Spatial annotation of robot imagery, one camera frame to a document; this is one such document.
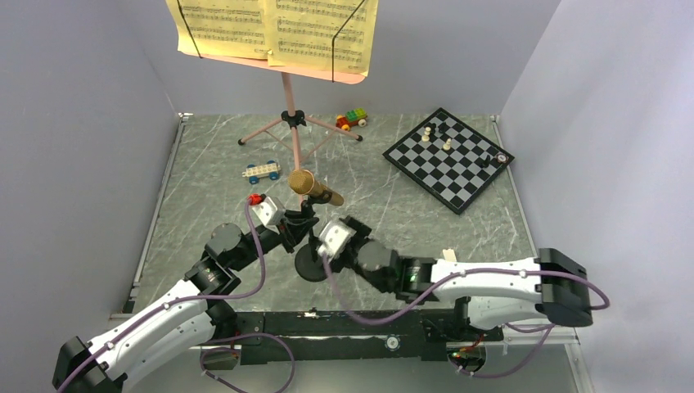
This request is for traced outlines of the black microphone stand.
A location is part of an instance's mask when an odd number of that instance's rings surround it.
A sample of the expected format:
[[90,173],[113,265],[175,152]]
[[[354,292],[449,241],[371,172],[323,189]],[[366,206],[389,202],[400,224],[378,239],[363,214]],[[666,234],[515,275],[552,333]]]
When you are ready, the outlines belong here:
[[315,235],[313,226],[318,223],[313,210],[314,204],[326,204],[316,197],[309,196],[307,200],[301,202],[301,211],[315,218],[313,224],[309,225],[308,243],[302,246],[295,255],[295,270],[301,278],[308,282],[321,282],[327,279],[327,275],[322,267],[322,260],[318,255],[318,247],[321,242]]

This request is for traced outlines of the gold microphone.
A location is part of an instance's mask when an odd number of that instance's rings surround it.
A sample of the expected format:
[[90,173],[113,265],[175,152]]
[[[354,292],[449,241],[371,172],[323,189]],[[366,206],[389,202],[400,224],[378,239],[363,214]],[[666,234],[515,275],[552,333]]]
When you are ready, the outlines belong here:
[[320,183],[314,174],[307,169],[295,169],[288,176],[290,189],[299,196],[299,203],[304,200],[318,204],[343,206],[345,199],[341,194]]

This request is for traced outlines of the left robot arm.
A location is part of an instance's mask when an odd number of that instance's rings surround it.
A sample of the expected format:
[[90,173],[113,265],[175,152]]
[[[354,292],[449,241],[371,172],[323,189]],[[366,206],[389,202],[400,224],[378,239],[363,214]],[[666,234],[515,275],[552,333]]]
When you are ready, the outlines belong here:
[[269,201],[245,207],[247,233],[221,224],[199,261],[161,298],[101,335],[69,339],[59,351],[52,385],[58,392],[125,392],[146,375],[192,346],[226,343],[258,345],[266,336],[264,317],[238,314],[230,300],[253,296],[262,287],[235,294],[237,272],[280,246],[292,253],[318,223],[313,208],[285,210]]

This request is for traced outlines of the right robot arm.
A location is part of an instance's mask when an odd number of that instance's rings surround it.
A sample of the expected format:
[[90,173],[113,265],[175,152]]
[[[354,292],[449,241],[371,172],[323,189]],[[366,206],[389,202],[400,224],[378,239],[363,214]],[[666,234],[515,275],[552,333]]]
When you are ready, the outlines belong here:
[[541,248],[521,260],[471,263],[400,255],[370,233],[352,217],[332,220],[319,235],[318,254],[411,306],[466,299],[451,319],[462,340],[532,318],[568,328],[593,324],[587,271],[557,249]]

